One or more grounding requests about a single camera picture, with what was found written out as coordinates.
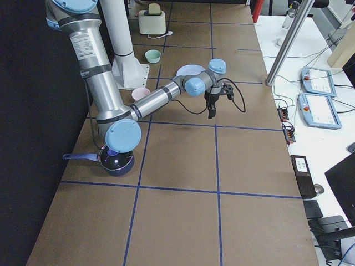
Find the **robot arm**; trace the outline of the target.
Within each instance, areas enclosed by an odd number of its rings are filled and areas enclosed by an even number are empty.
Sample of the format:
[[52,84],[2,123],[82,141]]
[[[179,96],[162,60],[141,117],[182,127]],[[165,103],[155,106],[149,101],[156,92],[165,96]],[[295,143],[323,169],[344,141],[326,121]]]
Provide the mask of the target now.
[[141,139],[138,121],[182,93],[207,94],[211,105],[221,91],[227,65],[212,59],[196,75],[177,76],[140,100],[125,105],[119,86],[137,87],[147,72],[134,55],[123,1],[46,1],[47,23],[69,34],[80,74],[96,104],[99,135],[109,151],[135,149]]

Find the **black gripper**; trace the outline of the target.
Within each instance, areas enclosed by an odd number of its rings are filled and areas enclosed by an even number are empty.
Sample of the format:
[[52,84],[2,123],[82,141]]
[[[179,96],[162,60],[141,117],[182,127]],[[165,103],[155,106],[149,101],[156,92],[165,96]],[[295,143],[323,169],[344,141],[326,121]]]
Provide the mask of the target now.
[[212,119],[216,116],[215,103],[219,100],[220,96],[227,96],[229,100],[233,100],[234,92],[232,86],[227,83],[222,83],[219,87],[212,87],[205,91],[204,99],[206,100],[208,109],[208,119]]

